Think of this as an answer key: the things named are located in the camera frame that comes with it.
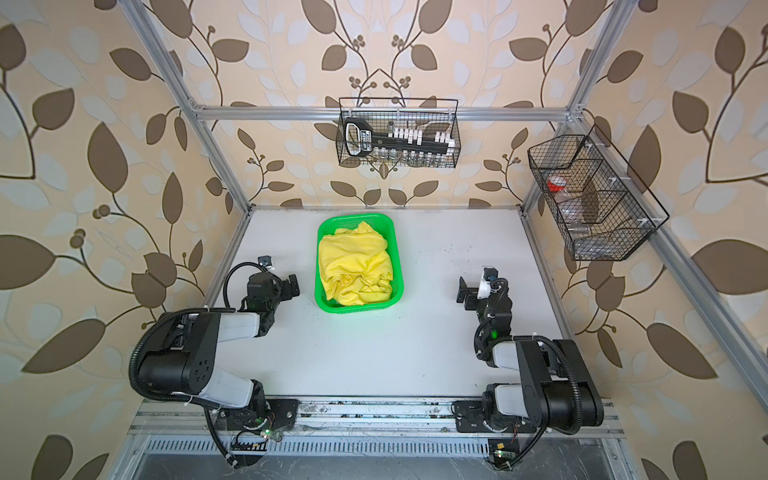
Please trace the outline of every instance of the metal grate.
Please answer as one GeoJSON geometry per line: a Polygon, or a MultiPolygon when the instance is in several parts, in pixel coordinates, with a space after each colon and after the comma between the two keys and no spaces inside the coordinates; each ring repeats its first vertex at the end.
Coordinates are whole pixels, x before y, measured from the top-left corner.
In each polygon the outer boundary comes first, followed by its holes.
{"type": "Polygon", "coordinates": [[[339,164],[454,168],[462,148],[457,108],[444,98],[340,98],[339,164]]]}
{"type": "Polygon", "coordinates": [[[528,149],[536,183],[574,260],[626,260],[668,218],[644,210],[625,181],[656,197],[629,166],[618,174],[596,137],[561,135],[528,149]]]}

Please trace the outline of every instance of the wallpaper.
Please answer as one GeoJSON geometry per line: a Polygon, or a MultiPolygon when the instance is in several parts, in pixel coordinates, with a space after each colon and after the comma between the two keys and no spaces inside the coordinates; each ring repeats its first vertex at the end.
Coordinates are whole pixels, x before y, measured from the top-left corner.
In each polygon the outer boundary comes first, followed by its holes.
{"type": "Polygon", "coordinates": [[[459,129],[456,168],[388,167],[365,159],[342,167],[330,122],[219,121],[214,135],[258,207],[521,204],[533,181],[525,152],[551,137],[547,122],[466,122],[459,129]]]}
{"type": "Polygon", "coordinates": [[[653,248],[576,263],[546,206],[530,218],[581,355],[648,480],[765,478],[768,417],[653,248]]]}
{"type": "Polygon", "coordinates": [[[131,350],[240,219],[114,1],[0,2],[3,478],[103,478],[131,350]]]}
{"type": "Polygon", "coordinates": [[[586,117],[768,349],[768,4],[641,2],[586,117]]]}
{"type": "Polygon", "coordinates": [[[563,107],[607,0],[147,0],[196,102],[563,107]]]}

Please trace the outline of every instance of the yellow towel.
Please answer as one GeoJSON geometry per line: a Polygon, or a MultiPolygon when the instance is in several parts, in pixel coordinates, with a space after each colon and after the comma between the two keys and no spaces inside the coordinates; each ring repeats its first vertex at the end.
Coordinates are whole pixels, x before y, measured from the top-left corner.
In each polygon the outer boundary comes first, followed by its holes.
{"type": "Polygon", "coordinates": [[[326,299],[344,306],[366,305],[392,296],[392,260],[387,242],[366,222],[355,230],[336,229],[317,246],[320,280],[326,299]]]}

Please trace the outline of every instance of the white table surface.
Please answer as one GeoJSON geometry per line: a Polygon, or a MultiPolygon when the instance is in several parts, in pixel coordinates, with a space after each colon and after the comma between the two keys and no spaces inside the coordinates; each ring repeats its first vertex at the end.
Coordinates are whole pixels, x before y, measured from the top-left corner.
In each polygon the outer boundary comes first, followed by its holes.
{"type": "MultiPolygon", "coordinates": [[[[233,265],[271,255],[277,276],[296,274],[301,295],[278,306],[266,336],[219,344],[217,365],[261,381],[267,395],[479,396],[489,383],[518,382],[475,358],[477,316],[456,303],[459,276],[477,286],[483,266],[509,281],[513,335],[561,338],[516,210],[382,212],[395,224],[404,294],[388,309],[338,315],[314,299],[317,229],[366,212],[257,210],[233,265]]],[[[233,275],[233,306],[254,272],[233,275]]]]}

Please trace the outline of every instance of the hanging wire basket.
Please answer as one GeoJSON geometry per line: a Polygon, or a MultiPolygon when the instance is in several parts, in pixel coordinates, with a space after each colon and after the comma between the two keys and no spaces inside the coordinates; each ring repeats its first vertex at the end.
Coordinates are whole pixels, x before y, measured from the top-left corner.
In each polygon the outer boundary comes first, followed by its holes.
{"type": "Polygon", "coordinates": [[[344,97],[339,99],[336,153],[342,167],[381,164],[454,168],[462,142],[458,100],[344,97]]]}
{"type": "Polygon", "coordinates": [[[528,149],[531,172],[574,260],[626,260],[669,219],[621,152],[616,150],[626,172],[605,160],[601,147],[610,145],[604,139],[593,127],[586,135],[560,135],[528,149]],[[647,211],[629,184],[652,199],[657,211],[647,211]]]}

